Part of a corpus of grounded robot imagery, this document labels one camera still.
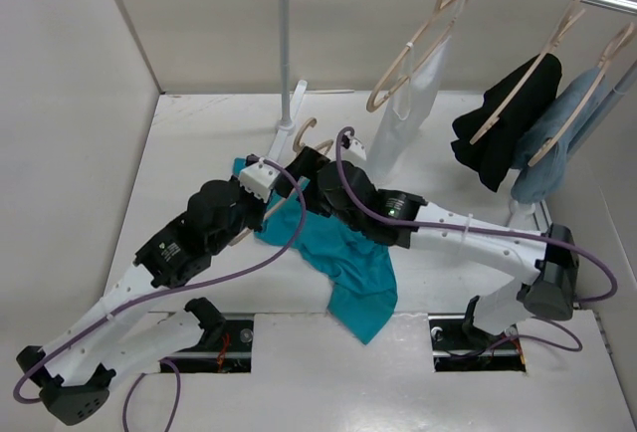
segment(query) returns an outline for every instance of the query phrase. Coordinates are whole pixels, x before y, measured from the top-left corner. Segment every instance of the cable tie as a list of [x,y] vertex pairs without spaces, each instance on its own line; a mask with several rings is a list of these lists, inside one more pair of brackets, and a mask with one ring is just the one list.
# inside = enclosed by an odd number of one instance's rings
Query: cable tie
[[110,323],[112,323],[115,320],[115,316],[113,316],[110,313],[110,310],[106,307],[105,301],[104,301],[104,297],[101,297],[98,300],[98,304],[102,307],[102,310],[104,312],[104,316],[106,318],[107,321],[109,321]]

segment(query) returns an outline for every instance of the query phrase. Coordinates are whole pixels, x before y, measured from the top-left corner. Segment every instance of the white cloth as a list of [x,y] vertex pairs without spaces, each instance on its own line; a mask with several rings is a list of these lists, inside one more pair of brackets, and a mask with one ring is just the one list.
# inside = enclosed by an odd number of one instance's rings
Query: white cloth
[[[431,53],[429,59],[387,101],[385,114],[367,153],[365,171],[374,183],[391,179],[391,171],[407,145],[413,141],[418,128],[429,116],[440,89],[447,60],[450,36]],[[412,72],[413,48],[404,61],[406,71]]]

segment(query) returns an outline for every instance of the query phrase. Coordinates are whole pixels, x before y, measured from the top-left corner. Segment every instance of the white wall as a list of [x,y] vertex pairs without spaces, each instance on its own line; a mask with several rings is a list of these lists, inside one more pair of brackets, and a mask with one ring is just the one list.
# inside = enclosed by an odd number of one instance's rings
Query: white wall
[[103,290],[158,92],[112,0],[0,0],[0,66],[0,430],[51,430],[15,356]]
[[[123,4],[163,89],[278,90],[278,0]],[[293,77],[309,80],[311,89],[370,89],[433,4],[291,0]],[[483,89],[500,79],[536,54],[565,5],[565,0],[472,0],[458,25],[443,87]],[[433,39],[435,31],[425,44]],[[569,39],[579,48],[596,48],[605,35],[579,31]]]
[[[578,29],[601,40],[610,37],[629,19],[591,9]],[[596,55],[564,44],[564,51],[575,65]],[[609,77],[616,81],[637,60],[633,42],[613,66]],[[569,163],[566,184],[549,202],[554,221],[573,229],[577,243],[607,262],[619,280],[619,294],[595,305],[613,352],[619,380],[632,411],[637,417],[637,88],[622,100],[600,128]],[[607,288],[603,275],[582,263],[579,275],[582,295],[597,294]]]

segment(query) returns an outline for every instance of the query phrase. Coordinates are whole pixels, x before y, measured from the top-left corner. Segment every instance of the blue cloth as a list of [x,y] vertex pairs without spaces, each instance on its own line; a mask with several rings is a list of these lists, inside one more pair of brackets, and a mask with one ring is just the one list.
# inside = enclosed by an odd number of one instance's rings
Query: blue cloth
[[545,142],[557,135],[598,74],[599,68],[595,67],[579,75],[517,143],[512,168],[521,172],[511,190],[514,200],[525,205],[537,203],[561,186],[566,172],[569,146],[579,132],[584,132],[592,124],[592,114],[608,91],[605,79],[602,79],[593,91],[588,102],[555,146],[534,166],[529,167],[528,163]]
[[[242,158],[235,159],[234,174],[244,165]],[[280,198],[274,195],[270,204]],[[300,218],[301,205],[295,196],[255,236],[270,245],[283,246],[297,229]],[[388,248],[351,231],[336,218],[311,212],[294,248],[333,281],[329,312],[363,344],[369,343],[389,321],[398,300]]]

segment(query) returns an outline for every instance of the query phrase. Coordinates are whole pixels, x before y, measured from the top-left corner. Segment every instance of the clothes hanger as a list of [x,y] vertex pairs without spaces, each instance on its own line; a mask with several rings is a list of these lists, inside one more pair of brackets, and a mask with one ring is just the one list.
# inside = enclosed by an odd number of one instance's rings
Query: clothes hanger
[[561,136],[564,135],[566,130],[575,121],[575,119],[577,118],[579,113],[582,111],[582,109],[584,108],[584,106],[586,105],[586,103],[588,102],[590,97],[593,95],[593,92],[595,92],[595,89],[597,89],[597,86],[599,86],[599,83],[604,78],[604,75],[606,74],[606,71],[608,70],[608,68],[612,64],[612,62],[615,59],[615,57],[617,56],[617,54],[619,54],[619,52],[624,47],[626,47],[628,44],[630,44],[632,42],[632,40],[635,38],[636,34],[637,34],[637,31],[635,31],[635,24],[633,24],[631,22],[631,23],[627,24],[626,26],[624,26],[624,28],[621,29],[617,33],[617,35],[615,35],[615,37],[613,37],[613,39],[608,43],[608,45],[606,46],[606,48],[602,52],[601,56],[599,57],[599,62],[597,63],[597,67],[600,68],[600,71],[599,71],[599,74],[597,74],[597,77],[593,81],[592,85],[590,86],[590,89],[588,89],[588,92],[586,93],[586,95],[582,98],[580,103],[577,105],[577,107],[575,108],[573,113],[570,115],[570,117],[564,123],[564,125],[561,127],[561,129],[557,132],[557,134],[553,138],[548,140],[537,151],[537,153],[531,158],[531,160],[529,161],[529,166],[534,166],[540,160],[542,160],[544,158],[544,156],[559,141]]
[[520,91],[522,86],[529,79],[529,77],[535,71],[537,66],[539,66],[539,63],[542,61],[542,59],[546,57],[548,54],[551,54],[557,48],[557,46],[563,39],[564,35],[566,34],[566,32],[568,32],[568,30],[575,24],[575,22],[577,22],[579,18],[584,14],[584,12],[586,11],[585,9],[580,9],[579,12],[577,12],[577,14],[573,14],[573,12],[575,11],[575,9],[577,8],[580,2],[581,0],[571,1],[570,5],[568,6],[568,9],[566,10],[564,15],[561,17],[559,23],[557,24],[557,28],[555,29],[554,33],[550,36],[550,38],[548,39],[548,42],[546,42],[546,44],[541,49],[541,51],[539,51],[539,55],[537,56],[535,61],[531,64],[527,72],[523,75],[523,77],[520,79],[520,81],[514,87],[514,89],[509,92],[507,97],[498,106],[498,108],[496,108],[496,110],[491,114],[491,116],[487,118],[487,121],[483,123],[483,125],[478,129],[478,131],[476,131],[474,136],[471,138],[469,142],[472,145],[475,144],[478,140],[480,140],[480,138],[482,138],[484,134],[487,133],[491,129],[491,127],[498,122],[498,120],[500,119],[500,114],[507,107],[509,102]]
[[[314,117],[308,118],[306,122],[303,125],[301,125],[301,128],[299,128],[299,131],[297,132],[297,135],[295,136],[295,139],[292,142],[292,151],[294,153],[296,153],[297,155],[301,153],[301,150],[303,150],[303,148],[306,146],[303,142],[301,142],[301,138],[303,138],[303,135],[306,133],[306,130],[308,128],[314,128],[315,126],[317,126],[317,119]],[[319,143],[317,146],[314,147],[314,150],[319,151],[326,148],[326,151],[324,154],[327,155],[327,153],[331,150],[331,146],[333,144],[334,144],[334,140],[322,141],[321,143]]]
[[461,1],[463,4],[466,4],[469,0],[436,0],[433,13],[429,17],[429,19],[427,19],[427,21],[425,21],[425,23],[422,26],[420,26],[420,28],[413,35],[411,40],[403,48],[403,50],[400,52],[400,54],[394,60],[394,62],[391,63],[391,66],[389,66],[389,69],[387,69],[387,71],[382,75],[382,77],[380,78],[376,86],[371,91],[371,94],[369,95],[369,99],[367,99],[367,106],[366,106],[367,111],[373,112],[378,110],[379,107],[381,107],[385,102],[387,102],[389,98],[393,96],[395,92],[398,89],[400,89],[402,85],[411,78],[411,74],[413,74],[413,72],[418,70],[420,66],[422,66],[425,62],[427,62],[427,59],[429,59],[429,57],[434,52],[434,50],[440,44],[442,44],[445,40],[447,40],[447,38],[449,37],[451,33],[451,29],[456,23],[456,19],[458,17],[457,15],[454,16],[454,18],[449,22],[449,24],[447,24],[447,27],[445,28],[444,32],[438,37],[438,39],[436,39],[436,41],[434,41],[434,43],[431,45],[431,47],[429,47],[429,49],[425,52],[422,58],[420,58],[418,63],[415,65],[415,67],[413,67],[413,71],[409,73],[408,75],[403,75],[399,77],[396,83],[391,88],[388,89],[387,94],[385,94],[383,98],[380,99],[380,101],[377,100],[377,97],[380,94],[380,91],[385,90],[385,86],[388,83],[389,79],[396,74],[403,60],[405,59],[405,57],[413,49],[413,46],[420,40],[420,38],[425,34],[425,32],[429,30],[431,25],[438,20],[438,18],[442,15],[442,13],[445,10],[447,10],[449,7],[451,7],[452,5],[456,4],[458,1]]
[[[308,118],[306,120],[306,122],[301,125],[301,128],[299,128],[299,131],[297,132],[297,135],[295,136],[295,139],[292,143],[292,151],[299,156],[299,153],[301,153],[301,150],[303,150],[304,146],[306,146],[303,142],[301,142],[301,138],[303,138],[303,135],[305,134],[306,130],[308,128],[314,128],[317,125],[317,119],[314,117]],[[327,155],[329,153],[329,151],[331,150],[332,146],[334,145],[334,140],[325,140],[322,141],[321,143],[319,143],[317,146],[314,146],[313,149],[320,152],[321,150],[324,150],[324,152],[322,153],[323,155]],[[305,186],[307,183],[307,181],[305,179],[302,179],[299,184],[301,185],[301,187]],[[293,190],[293,192],[290,194],[290,196],[288,198],[281,198],[277,203],[275,203],[268,211],[266,211],[266,214],[264,215],[264,221],[267,220],[268,218],[270,218],[272,215],[274,215],[277,211],[279,211],[281,209],[281,207],[288,201],[290,200],[290,198],[295,194],[295,191]],[[237,236],[235,236],[232,241],[229,243],[230,246],[235,246],[237,243],[239,243],[241,240],[245,239],[248,235],[250,235],[252,233],[252,230],[250,228],[244,228],[244,230],[239,233]]]

